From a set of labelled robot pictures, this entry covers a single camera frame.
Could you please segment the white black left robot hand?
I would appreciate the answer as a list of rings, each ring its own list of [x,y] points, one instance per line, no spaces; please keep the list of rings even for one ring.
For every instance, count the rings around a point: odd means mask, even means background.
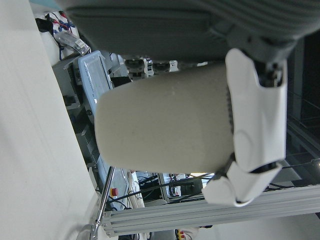
[[[203,195],[242,207],[286,157],[287,58],[320,28],[317,0],[60,0],[132,82],[97,101],[111,166],[214,173]]]

